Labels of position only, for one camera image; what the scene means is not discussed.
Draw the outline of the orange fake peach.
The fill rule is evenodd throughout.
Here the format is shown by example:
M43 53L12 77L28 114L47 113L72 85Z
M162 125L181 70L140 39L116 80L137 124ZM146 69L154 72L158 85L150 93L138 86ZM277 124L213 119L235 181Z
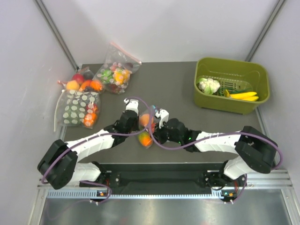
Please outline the orange fake peach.
M150 115L148 113L141 115L139 118L139 124L143 127L147 126L148 124L152 125L153 123L154 123L154 119L153 117L150 118Z

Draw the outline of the blue zip clear bag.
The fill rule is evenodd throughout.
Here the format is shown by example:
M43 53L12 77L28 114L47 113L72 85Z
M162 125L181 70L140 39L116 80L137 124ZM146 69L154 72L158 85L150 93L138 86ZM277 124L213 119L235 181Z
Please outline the blue zip clear bag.
M153 117L153 119L154 119L154 123L158 123L158 119L155 117L155 112L156 112L156 110L157 110L157 108L154 106L154 105L152 105L151 107L150 107L150 110L145 110L144 112L142 112L142 114L141 115L143 115L143 114L145 114L145 113L148 113L149 115L150 115L150 113L154 113L154 115L152 116ZM139 129L140 130L143 130L142 132L144 132L144 131L146 131L146 132L148 132L149 133L149 125L147 125L147 126L145 126L145 127L143 127L143 126L141 126L140 124L139 124Z

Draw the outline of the red fake apple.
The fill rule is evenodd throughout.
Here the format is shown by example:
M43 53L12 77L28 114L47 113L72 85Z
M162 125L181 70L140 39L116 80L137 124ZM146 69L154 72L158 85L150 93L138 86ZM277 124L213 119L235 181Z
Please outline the red fake apple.
M152 124L151 124L151 132L152 132L152 133L155 132L155 125L156 125L156 123L152 123Z

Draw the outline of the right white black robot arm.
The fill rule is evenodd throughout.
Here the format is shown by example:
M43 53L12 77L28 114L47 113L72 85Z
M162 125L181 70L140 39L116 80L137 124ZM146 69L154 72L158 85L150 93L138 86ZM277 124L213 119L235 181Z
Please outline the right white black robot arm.
M270 173L278 148L274 141L251 126L231 133L207 133L188 129L175 118L157 124L152 137L159 144L178 143L188 152L235 154L234 159L222 164L218 174L207 179L209 185L221 187L231 185L248 173Z

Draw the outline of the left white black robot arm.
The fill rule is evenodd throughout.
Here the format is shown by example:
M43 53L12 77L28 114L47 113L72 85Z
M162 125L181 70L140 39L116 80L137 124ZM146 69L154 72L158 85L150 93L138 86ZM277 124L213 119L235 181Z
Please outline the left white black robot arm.
M138 129L138 120L137 112L126 110L115 123L93 135L70 142L61 139L54 141L37 166L43 176L42 184L49 184L55 190L66 185L103 185L106 182L106 170L95 161L80 161L123 143L131 132Z

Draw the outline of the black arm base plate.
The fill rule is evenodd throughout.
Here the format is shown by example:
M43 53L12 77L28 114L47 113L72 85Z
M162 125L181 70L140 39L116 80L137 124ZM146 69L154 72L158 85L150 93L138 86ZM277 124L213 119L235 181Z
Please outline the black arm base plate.
M129 183L192 183L201 188L241 184L243 175L229 178L224 175L225 163L160 163L160 164L99 164L96 183L112 188L125 187Z

